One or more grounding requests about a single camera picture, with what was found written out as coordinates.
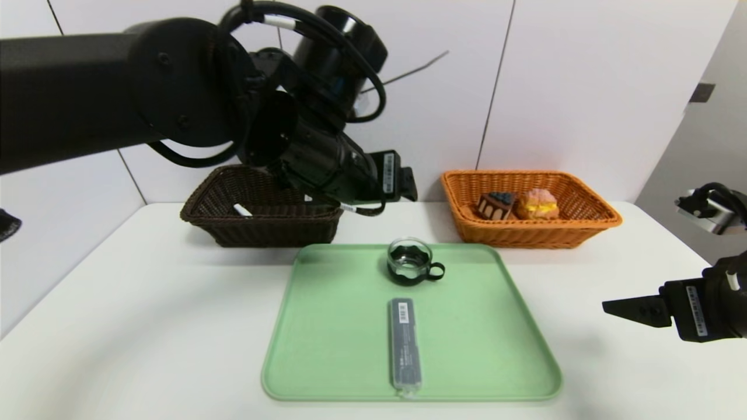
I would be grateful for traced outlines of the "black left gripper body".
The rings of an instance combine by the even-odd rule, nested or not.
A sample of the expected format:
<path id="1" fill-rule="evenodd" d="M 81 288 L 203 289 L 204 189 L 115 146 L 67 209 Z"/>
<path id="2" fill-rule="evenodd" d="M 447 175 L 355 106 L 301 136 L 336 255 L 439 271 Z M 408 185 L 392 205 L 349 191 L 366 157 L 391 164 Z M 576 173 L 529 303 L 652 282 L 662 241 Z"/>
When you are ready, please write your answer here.
<path id="1" fill-rule="evenodd" d="M 400 157 L 393 150 L 345 151 L 345 202 L 369 204 L 399 199 Z"/>

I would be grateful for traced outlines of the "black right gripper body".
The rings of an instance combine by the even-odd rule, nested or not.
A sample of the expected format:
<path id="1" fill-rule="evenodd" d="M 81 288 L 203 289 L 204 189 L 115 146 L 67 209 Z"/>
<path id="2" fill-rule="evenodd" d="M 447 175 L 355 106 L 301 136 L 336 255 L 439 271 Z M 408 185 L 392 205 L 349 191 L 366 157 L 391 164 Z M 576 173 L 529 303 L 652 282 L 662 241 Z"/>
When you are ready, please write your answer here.
<path id="1" fill-rule="evenodd" d="M 699 278 L 659 287 L 683 341 L 705 343 L 746 337 L 745 256 L 721 258 Z"/>

